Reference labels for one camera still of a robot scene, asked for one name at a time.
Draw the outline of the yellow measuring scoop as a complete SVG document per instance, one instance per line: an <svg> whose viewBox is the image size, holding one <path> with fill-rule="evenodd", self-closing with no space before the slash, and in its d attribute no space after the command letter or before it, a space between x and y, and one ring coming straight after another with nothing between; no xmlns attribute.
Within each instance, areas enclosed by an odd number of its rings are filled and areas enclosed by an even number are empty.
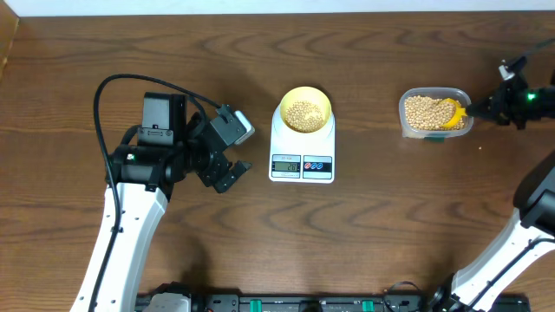
<svg viewBox="0 0 555 312"><path fill-rule="evenodd" d="M466 109L457 100L446 98L440 101L440 104L448 108L447 116L449 117L449 119L441 125L442 128L451 129L456 127L464 117L467 117Z"/></svg>

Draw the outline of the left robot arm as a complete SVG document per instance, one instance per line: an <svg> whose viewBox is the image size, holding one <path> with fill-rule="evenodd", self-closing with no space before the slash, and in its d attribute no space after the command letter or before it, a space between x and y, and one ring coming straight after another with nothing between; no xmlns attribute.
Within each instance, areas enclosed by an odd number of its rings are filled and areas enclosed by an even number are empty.
<svg viewBox="0 0 555 312"><path fill-rule="evenodd" d="M74 311L132 311L153 234L176 183L194 172L226 192L251 163L230 162L226 148L255 131L240 111L223 105L211 119L186 114L192 97L147 93L141 124L108 155L103 219Z"/></svg>

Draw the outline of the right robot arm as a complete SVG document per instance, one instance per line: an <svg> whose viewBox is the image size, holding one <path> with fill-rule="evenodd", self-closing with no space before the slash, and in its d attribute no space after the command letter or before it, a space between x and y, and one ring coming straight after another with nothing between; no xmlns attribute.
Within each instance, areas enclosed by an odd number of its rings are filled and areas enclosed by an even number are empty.
<svg viewBox="0 0 555 312"><path fill-rule="evenodd" d="M489 97L466 108L466 115L519 130L530 120L554 117L554 86L530 89L522 55L499 66L502 82ZM523 271L554 250L554 154L519 184L513 214L501 233L467 267L452 274L429 299L425 311L488 311Z"/></svg>

